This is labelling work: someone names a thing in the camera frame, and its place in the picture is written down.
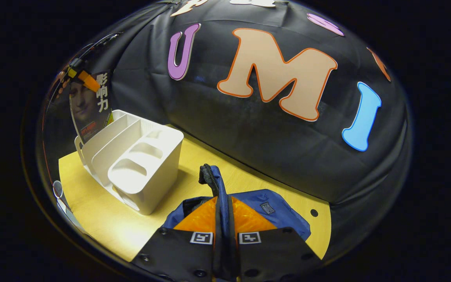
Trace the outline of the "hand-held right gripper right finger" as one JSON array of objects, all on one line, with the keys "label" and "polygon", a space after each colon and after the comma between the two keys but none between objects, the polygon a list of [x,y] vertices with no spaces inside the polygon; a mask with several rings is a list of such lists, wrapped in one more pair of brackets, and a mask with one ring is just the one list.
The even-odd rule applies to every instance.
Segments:
[{"label": "hand-held right gripper right finger", "polygon": [[322,261],[308,222],[279,196],[233,197],[240,280],[302,280]]}]

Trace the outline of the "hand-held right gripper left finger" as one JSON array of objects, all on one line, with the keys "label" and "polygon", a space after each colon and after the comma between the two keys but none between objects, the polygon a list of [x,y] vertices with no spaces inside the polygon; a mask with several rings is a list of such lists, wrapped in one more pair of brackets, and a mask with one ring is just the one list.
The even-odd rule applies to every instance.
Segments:
[{"label": "hand-held right gripper left finger", "polygon": [[182,201],[132,259],[164,280],[213,280],[216,197]]}]

